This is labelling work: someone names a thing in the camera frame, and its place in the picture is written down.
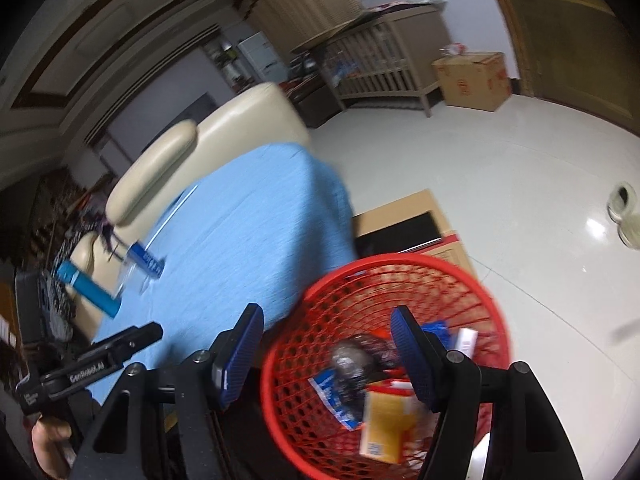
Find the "person left hand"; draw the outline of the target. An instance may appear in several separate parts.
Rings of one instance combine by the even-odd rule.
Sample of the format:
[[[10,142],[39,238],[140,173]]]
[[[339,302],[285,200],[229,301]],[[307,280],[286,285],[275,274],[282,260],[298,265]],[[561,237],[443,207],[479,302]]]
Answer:
[[[70,445],[72,428],[68,422],[40,416],[32,427],[32,448],[41,470],[51,479],[65,480],[76,460]]]

